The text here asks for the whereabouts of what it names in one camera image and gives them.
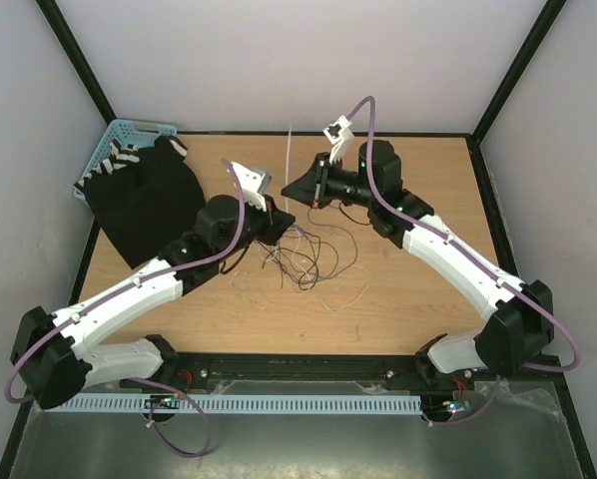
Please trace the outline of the black frame post left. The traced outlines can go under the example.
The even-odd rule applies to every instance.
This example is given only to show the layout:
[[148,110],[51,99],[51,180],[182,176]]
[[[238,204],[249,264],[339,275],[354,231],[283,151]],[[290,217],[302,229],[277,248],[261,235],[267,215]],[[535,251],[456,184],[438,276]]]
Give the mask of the black frame post left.
[[58,3],[55,0],[36,0],[36,3],[102,119],[110,124],[117,116]]

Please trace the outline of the black frame post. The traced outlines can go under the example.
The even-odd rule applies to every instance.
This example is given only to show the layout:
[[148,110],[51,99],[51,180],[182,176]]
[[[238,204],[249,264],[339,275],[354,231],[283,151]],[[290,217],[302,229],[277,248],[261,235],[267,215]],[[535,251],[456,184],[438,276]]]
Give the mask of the black frame post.
[[547,0],[542,6],[470,136],[473,148],[484,141],[566,4],[566,0]]
[[110,124],[117,116],[58,3],[55,0],[36,0],[36,3],[102,119]]

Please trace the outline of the blue plastic basket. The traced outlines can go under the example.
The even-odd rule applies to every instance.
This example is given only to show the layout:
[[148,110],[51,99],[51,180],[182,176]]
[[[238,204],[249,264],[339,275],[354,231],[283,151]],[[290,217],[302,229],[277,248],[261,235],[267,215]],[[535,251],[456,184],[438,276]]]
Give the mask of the blue plastic basket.
[[91,170],[99,167],[104,160],[111,157],[114,141],[117,141],[123,148],[127,148],[129,145],[143,148],[153,146],[155,140],[163,135],[177,136],[178,130],[175,126],[168,124],[138,120],[113,120],[87,163],[82,177],[85,178]]

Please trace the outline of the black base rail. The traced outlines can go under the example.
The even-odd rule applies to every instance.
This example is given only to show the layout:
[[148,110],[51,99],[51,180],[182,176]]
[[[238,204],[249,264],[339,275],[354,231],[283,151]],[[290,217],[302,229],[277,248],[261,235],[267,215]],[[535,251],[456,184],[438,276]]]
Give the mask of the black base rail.
[[262,383],[353,383],[363,388],[407,391],[423,396],[474,393],[475,383],[490,381],[487,369],[440,373],[420,353],[413,355],[322,355],[170,352],[157,372],[148,376],[185,391],[210,392],[237,381]]

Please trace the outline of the white zip tie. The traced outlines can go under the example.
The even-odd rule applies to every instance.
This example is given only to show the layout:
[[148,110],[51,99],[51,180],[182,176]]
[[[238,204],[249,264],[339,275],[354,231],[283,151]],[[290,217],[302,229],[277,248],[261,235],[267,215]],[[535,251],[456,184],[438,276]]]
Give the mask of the white zip tie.
[[[286,144],[284,187],[286,187],[290,183],[292,138],[293,138],[293,126],[290,125],[288,128],[288,136],[287,136],[287,144]],[[291,212],[290,200],[286,197],[284,197],[284,199],[285,199],[285,209],[288,213],[290,213]]]

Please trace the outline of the black striped cloth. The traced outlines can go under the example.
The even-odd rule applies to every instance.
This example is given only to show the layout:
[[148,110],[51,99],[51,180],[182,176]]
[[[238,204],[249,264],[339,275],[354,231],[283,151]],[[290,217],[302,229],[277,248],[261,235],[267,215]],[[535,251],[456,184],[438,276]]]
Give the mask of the black striped cloth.
[[96,222],[130,268],[193,229],[207,204],[187,146],[162,135],[149,147],[110,143],[111,154],[74,184]]

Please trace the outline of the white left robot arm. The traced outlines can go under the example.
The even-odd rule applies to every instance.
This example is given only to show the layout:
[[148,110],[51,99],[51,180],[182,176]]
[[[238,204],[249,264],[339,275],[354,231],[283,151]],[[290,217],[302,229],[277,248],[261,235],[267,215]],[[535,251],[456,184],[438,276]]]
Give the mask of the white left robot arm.
[[36,306],[21,318],[10,360],[44,410],[82,390],[123,379],[173,383],[177,353],[159,334],[133,343],[106,338],[137,317],[174,301],[219,275],[220,264],[258,241],[275,244],[296,221],[270,196],[261,207],[228,195],[211,198],[193,229],[165,246],[141,269],[107,290],[52,313]]

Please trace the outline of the black frame post right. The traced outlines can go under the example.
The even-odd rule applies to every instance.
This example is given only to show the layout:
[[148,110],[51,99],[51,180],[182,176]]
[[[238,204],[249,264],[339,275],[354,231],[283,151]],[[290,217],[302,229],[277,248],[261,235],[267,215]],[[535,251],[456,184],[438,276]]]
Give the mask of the black frame post right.
[[566,4],[566,0],[547,0],[542,6],[470,136],[473,148],[484,141]]

